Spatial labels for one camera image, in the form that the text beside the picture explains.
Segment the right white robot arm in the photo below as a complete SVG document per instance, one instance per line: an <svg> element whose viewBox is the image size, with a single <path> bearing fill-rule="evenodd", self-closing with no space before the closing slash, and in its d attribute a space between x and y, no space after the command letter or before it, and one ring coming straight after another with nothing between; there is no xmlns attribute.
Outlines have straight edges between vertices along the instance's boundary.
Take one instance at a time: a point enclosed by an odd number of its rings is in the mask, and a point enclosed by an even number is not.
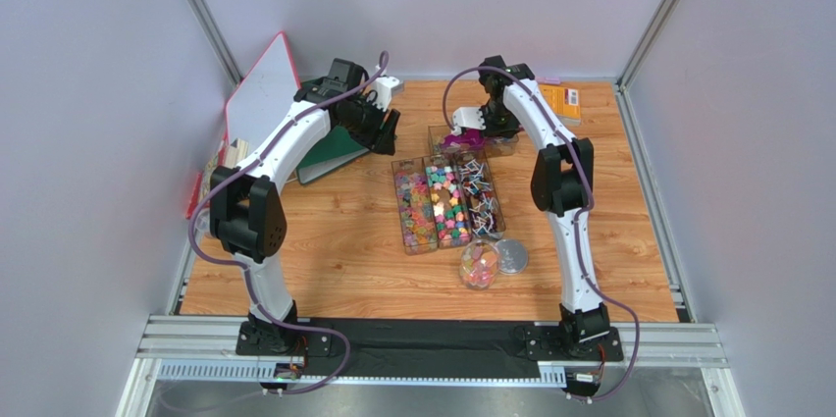
<svg viewBox="0 0 836 417"><path fill-rule="evenodd" d="M577 138L555 115L525 64L508 66L500 56L481 64L479 83L489 95L480 108L485 135L528 134L537 149L530 182L533 201L547 215L560 261L560 322L569 346L609 332L609 315L597 287L588 233L593 197L594 146Z"/></svg>

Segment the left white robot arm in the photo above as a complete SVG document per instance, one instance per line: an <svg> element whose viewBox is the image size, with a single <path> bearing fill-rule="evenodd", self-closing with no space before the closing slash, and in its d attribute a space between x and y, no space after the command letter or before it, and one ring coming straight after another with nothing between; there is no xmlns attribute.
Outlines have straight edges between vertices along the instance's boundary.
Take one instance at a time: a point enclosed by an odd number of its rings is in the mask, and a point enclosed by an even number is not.
<svg viewBox="0 0 836 417"><path fill-rule="evenodd" d="M281 193L304 156L336 128L372 153L394 154L399 113L390 104L403 83L387 75L387 60L383 55L370 74L335 59L325 76L302 83L286 117L251 155L213 172L210 233L242 271L252 329L277 336L303 329L285 284L280 249L287 236Z"/></svg>

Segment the three-compartment clear candy box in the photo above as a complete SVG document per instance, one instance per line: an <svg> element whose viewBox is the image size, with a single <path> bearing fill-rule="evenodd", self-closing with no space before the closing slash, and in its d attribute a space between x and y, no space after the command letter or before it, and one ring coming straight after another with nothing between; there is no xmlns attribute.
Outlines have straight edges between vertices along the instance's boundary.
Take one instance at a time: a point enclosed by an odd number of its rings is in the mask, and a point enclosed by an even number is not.
<svg viewBox="0 0 836 417"><path fill-rule="evenodd" d="M406 254L502 239L505 221L483 150L404 159L391 168Z"/></svg>

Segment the clear plastic jar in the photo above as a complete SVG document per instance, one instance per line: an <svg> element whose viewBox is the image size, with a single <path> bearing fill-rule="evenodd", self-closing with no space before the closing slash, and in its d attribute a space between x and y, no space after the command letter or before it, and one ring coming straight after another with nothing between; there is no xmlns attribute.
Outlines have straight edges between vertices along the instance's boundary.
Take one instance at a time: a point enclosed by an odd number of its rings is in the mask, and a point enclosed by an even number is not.
<svg viewBox="0 0 836 417"><path fill-rule="evenodd" d="M487 289L496 280L500 254L496 244L484 239L471 241L462 251L459 277L466 287Z"/></svg>

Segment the single clear candy box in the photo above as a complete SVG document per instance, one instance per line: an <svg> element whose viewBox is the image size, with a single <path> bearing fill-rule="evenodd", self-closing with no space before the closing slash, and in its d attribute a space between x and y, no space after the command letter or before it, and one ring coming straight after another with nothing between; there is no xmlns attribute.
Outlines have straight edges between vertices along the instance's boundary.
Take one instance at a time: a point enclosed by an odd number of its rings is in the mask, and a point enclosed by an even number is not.
<svg viewBox="0 0 836 417"><path fill-rule="evenodd" d="M429 126L428 144L433 154L452 155L458 152L484 151L487 157L510 156L516 152L519 136L483 136L478 130L465 130L455 135L447 126Z"/></svg>

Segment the purple plastic scoop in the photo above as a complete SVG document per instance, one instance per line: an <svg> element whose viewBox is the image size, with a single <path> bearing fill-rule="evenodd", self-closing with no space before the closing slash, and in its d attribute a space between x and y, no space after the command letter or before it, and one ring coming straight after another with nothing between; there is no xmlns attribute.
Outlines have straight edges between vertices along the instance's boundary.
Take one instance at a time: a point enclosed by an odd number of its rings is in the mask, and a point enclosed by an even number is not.
<svg viewBox="0 0 836 417"><path fill-rule="evenodd" d="M485 138L478 130L468 129L456 134L450 133L440 139L439 148L442 151L448 150L470 150L479 149L485 144Z"/></svg>

